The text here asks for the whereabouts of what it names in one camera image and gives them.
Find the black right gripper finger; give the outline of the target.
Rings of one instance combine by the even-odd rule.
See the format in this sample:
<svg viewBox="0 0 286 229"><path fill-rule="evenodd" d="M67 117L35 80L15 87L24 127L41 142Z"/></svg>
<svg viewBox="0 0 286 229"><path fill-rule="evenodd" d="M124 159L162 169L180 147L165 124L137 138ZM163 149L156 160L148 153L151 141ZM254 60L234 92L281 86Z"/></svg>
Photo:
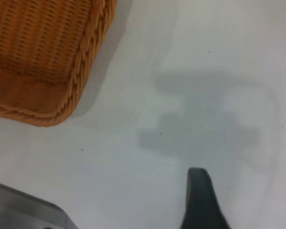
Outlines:
<svg viewBox="0 0 286 229"><path fill-rule="evenodd" d="M229 229L220 210L212 180L203 168L192 167L187 173L185 215L182 229Z"/></svg>

